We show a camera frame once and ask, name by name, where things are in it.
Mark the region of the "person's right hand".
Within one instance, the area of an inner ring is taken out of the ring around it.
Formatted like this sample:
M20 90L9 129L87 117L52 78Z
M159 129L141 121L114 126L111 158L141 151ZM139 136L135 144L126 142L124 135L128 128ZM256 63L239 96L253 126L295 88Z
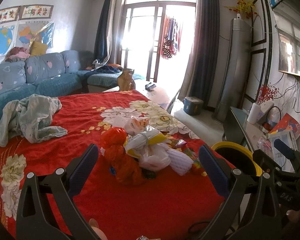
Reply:
M296 224L300 220L300 210L299 211L288 210L286 212L286 216L291 223Z

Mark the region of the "person's left hand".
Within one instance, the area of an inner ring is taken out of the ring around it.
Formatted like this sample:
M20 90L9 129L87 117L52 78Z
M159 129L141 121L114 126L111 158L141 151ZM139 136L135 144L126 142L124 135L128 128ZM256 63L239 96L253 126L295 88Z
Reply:
M101 240L107 240L105 233L99 228L98 222L95 219L91 218L89 220L89 225Z

